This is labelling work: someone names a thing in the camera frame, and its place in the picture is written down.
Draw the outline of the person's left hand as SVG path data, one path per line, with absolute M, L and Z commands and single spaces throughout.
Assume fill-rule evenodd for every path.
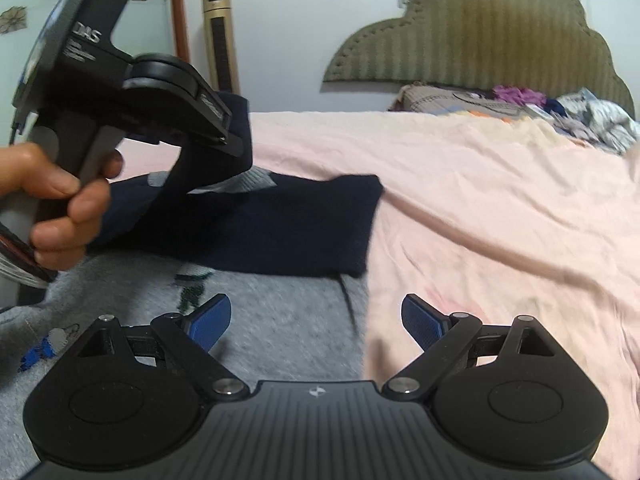
M 124 159 L 111 151 L 99 175 L 87 184 L 56 166 L 32 142 L 1 150 L 1 194 L 23 191 L 53 205 L 55 217 L 30 228 L 29 241 L 36 263 L 53 271 L 70 270 L 101 231 L 102 217 L 111 205 L 110 181 L 119 176 Z

